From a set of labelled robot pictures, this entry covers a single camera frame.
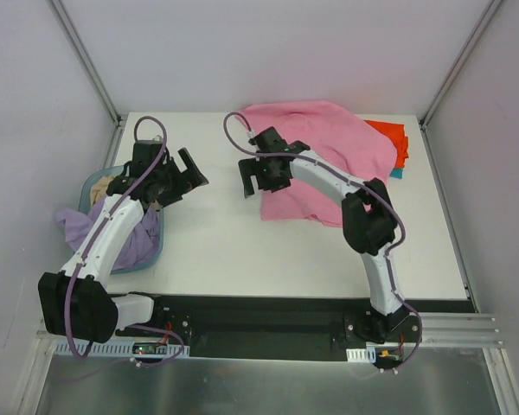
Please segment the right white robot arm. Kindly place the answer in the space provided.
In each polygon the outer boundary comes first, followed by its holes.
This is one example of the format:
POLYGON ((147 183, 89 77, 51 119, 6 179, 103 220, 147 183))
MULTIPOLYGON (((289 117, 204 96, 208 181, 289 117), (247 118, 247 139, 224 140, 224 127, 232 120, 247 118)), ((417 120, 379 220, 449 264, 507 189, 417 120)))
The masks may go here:
POLYGON ((405 231, 392 207, 388 190, 379 179, 364 181, 338 169, 301 141, 287 143, 269 127, 256 134, 247 132, 255 148, 248 159, 239 161, 244 196, 255 189, 277 192, 292 181, 316 189, 340 207, 343 237, 360 254, 368 278, 370 312, 354 326, 356 336, 367 342, 392 341, 403 330, 410 311, 404 304, 395 276, 392 251, 405 231))

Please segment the pink t shirt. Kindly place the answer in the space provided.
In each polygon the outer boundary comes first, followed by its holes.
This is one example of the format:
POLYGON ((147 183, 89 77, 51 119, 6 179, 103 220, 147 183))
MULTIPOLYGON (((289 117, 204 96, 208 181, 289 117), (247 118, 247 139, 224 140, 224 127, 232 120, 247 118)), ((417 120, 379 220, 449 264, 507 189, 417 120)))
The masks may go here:
MULTIPOLYGON (((339 105, 328 101, 292 101, 250 105, 240 111, 259 133, 274 127, 287 142, 301 141, 340 170, 369 181, 386 182, 397 160, 392 141, 339 105)), ((261 195, 260 218, 315 220, 340 227, 340 206, 312 186, 292 180, 288 188, 261 195)))

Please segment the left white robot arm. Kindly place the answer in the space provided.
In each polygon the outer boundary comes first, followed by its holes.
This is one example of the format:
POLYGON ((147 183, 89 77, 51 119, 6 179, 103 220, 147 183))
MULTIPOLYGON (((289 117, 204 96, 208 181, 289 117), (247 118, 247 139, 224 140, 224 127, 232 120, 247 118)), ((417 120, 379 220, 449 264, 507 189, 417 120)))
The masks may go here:
POLYGON ((208 184, 186 148, 178 151, 179 169, 166 146, 143 140, 133 145, 132 159, 109 183, 96 221, 71 259, 57 273, 46 272, 38 293, 47 332, 104 343, 136 324, 147 336, 159 335, 165 315, 152 296, 107 290, 114 263, 125 242, 142 222, 147 208, 165 208, 195 188, 208 184))

